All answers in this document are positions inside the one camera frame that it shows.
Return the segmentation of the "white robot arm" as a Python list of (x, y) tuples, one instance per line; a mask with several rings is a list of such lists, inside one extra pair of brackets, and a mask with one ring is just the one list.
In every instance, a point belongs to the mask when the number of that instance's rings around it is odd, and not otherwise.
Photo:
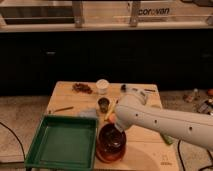
[(115, 127), (123, 132), (136, 125), (213, 151), (213, 116), (150, 107), (127, 93), (115, 106)]

